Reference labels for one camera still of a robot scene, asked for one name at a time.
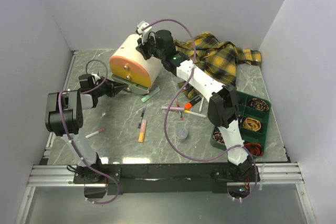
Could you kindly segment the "yellow drawer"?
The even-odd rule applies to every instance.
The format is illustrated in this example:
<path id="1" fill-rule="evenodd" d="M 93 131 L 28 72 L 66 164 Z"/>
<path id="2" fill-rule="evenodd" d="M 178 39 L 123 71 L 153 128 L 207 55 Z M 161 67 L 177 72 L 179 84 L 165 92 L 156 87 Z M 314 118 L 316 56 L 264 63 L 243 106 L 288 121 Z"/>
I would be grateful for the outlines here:
<path id="1" fill-rule="evenodd" d="M 147 88 L 150 88 L 152 86 L 149 74 L 143 68 L 139 68 L 138 66 L 132 67 L 128 65 L 111 65 L 111 71 L 114 75 L 139 84 L 141 86 Z"/>

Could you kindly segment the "cream round drawer organizer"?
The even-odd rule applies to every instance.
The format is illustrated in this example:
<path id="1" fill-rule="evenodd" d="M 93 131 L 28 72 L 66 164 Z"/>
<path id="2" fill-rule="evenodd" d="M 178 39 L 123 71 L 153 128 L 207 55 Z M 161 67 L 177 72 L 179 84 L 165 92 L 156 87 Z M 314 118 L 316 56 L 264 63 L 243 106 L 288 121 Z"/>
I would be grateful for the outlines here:
<path id="1" fill-rule="evenodd" d="M 139 63 L 149 74 L 153 85 L 163 66 L 159 59 L 153 57 L 148 60 L 144 60 L 142 55 L 136 50 L 136 46 L 138 45 L 137 40 L 139 38 L 140 36 L 137 34 L 128 36 L 112 56 L 125 57 Z"/>

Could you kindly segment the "pink top drawer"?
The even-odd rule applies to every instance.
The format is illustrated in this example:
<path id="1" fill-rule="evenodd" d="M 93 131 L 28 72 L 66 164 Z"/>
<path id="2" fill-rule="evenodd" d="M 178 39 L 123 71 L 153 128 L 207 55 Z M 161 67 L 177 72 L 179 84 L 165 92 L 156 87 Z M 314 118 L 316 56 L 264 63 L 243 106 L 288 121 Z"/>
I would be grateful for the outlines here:
<path id="1" fill-rule="evenodd" d="M 122 72 L 147 75 L 147 71 L 137 62 L 121 56 L 111 56 L 109 60 L 111 71 L 114 74 L 121 75 Z"/>

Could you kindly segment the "white pen pink cap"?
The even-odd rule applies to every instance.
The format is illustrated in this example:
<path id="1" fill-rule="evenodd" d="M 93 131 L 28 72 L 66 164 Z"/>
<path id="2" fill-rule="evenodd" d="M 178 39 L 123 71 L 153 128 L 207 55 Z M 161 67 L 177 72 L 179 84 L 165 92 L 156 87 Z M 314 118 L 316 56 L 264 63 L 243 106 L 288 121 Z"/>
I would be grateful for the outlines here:
<path id="1" fill-rule="evenodd" d="M 92 133 L 86 135 L 86 138 L 91 138 L 91 137 L 96 136 L 96 135 L 98 135 L 98 134 L 100 134 L 100 133 L 103 133 L 103 132 L 105 132 L 105 131 L 106 131 L 105 128 L 101 128 L 101 129 L 99 129 L 99 130 L 97 130 L 97 131 L 95 131 L 95 132 L 92 132 Z"/>

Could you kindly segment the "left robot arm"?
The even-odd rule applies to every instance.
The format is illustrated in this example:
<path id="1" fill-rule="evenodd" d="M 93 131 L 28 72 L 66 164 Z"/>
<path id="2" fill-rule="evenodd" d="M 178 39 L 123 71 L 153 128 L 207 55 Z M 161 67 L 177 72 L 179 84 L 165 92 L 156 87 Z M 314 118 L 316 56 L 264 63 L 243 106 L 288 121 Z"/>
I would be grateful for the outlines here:
<path id="1" fill-rule="evenodd" d="M 102 96 L 115 97 L 126 84 L 109 80 L 97 74 L 78 77 L 80 88 L 47 96 L 45 126 L 49 132 L 61 137 L 74 153 L 77 166 L 67 166 L 85 182 L 99 183 L 105 179 L 101 159 L 82 132 L 83 110 L 95 108 Z"/>

